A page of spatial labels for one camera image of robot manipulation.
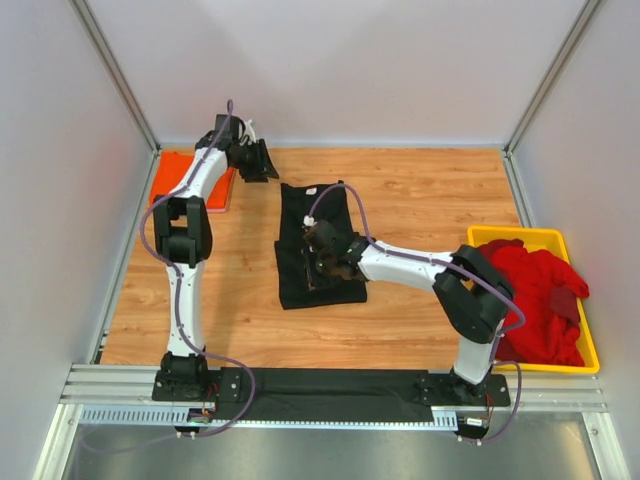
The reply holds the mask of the black t-shirt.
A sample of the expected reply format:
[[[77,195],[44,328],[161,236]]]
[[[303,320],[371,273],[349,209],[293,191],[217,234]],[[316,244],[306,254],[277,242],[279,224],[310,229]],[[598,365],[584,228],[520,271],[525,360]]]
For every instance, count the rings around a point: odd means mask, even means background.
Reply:
[[[279,300],[285,310],[340,304],[364,303],[366,286],[358,280],[326,278],[315,268],[316,253],[304,241],[304,217],[314,212],[317,220],[327,220],[338,231],[353,231],[346,192],[327,184],[280,189],[279,238],[274,242],[279,282]]]

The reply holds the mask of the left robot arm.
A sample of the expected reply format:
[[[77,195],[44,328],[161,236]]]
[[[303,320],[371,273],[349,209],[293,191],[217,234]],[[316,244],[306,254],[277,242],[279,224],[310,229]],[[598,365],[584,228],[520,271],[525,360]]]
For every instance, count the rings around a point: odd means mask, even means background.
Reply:
[[[201,329],[201,284],[214,239],[206,202],[220,178],[235,169],[247,182],[277,179],[266,143],[249,122],[227,114],[194,147],[186,173],[150,207],[156,258],[166,265],[170,287],[171,330],[167,360],[203,363],[206,345]]]

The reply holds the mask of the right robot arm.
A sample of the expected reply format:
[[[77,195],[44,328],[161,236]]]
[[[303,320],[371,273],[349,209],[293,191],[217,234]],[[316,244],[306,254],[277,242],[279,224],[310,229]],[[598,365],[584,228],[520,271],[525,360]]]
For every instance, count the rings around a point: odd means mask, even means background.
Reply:
[[[476,248],[454,252],[401,249],[366,235],[343,233],[307,216],[303,239],[314,269],[330,280],[389,282],[435,295],[459,335],[453,378],[469,387],[485,383],[501,329],[514,306],[509,282]]]

